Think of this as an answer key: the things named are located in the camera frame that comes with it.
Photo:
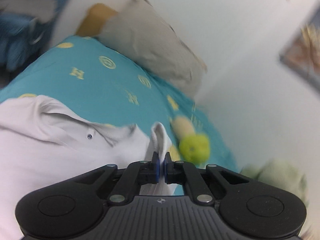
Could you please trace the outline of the white polo shirt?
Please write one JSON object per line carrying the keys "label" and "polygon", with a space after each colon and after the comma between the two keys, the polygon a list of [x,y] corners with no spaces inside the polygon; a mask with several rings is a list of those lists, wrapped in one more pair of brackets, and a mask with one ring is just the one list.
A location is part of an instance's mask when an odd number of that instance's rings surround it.
{"label": "white polo shirt", "polygon": [[106,164],[125,168],[164,159],[176,148],[156,122],[146,135],[137,124],[90,122],[44,95],[1,103],[1,239],[20,239],[15,207],[26,194]]}

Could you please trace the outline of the blue folding chair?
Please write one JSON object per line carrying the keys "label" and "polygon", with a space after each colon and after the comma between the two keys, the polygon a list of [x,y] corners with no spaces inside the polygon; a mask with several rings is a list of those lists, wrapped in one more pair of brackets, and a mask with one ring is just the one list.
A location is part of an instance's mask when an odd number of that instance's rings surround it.
{"label": "blue folding chair", "polygon": [[1,66],[25,67],[49,42],[68,0],[1,0]]}

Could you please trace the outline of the green plush toy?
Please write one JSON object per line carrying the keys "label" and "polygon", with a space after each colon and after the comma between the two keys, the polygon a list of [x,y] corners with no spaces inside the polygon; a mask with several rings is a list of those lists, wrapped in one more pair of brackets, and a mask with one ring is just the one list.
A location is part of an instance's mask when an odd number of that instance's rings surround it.
{"label": "green plush toy", "polygon": [[208,135],[197,133],[191,120],[185,116],[176,116],[170,124],[182,158],[195,165],[204,164],[210,157]]}

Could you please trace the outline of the pale green fleece blanket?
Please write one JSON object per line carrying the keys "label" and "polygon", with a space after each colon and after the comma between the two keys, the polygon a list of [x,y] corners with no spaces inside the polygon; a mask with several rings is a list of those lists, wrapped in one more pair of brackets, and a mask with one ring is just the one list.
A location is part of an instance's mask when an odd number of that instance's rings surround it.
{"label": "pale green fleece blanket", "polygon": [[261,167],[247,165],[240,173],[248,178],[288,191],[308,206],[306,175],[289,161],[272,159]]}

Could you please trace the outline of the teal patterned bed sheet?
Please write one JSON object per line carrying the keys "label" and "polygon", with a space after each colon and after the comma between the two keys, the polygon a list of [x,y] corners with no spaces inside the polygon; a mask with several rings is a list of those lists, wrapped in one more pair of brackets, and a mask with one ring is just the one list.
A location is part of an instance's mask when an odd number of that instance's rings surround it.
{"label": "teal patterned bed sheet", "polygon": [[137,124],[145,133],[161,122],[174,144],[171,120],[185,116],[208,136],[209,162],[238,169],[220,133],[189,96],[94,38],[66,38],[1,90],[2,101],[23,95],[46,95],[88,121]]}

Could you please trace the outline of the grey pillow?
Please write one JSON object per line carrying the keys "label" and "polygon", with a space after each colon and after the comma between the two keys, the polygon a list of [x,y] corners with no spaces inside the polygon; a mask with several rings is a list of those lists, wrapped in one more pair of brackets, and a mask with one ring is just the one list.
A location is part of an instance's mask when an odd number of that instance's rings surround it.
{"label": "grey pillow", "polygon": [[205,63],[148,0],[130,0],[121,12],[107,20],[98,39],[190,98],[198,93],[207,70]]}

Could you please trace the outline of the framed picture on wall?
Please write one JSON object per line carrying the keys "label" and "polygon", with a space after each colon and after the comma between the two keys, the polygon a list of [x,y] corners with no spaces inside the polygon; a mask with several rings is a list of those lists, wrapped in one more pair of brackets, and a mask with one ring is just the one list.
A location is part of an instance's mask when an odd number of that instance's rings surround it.
{"label": "framed picture on wall", "polygon": [[279,61],[319,92],[319,4],[284,46]]}

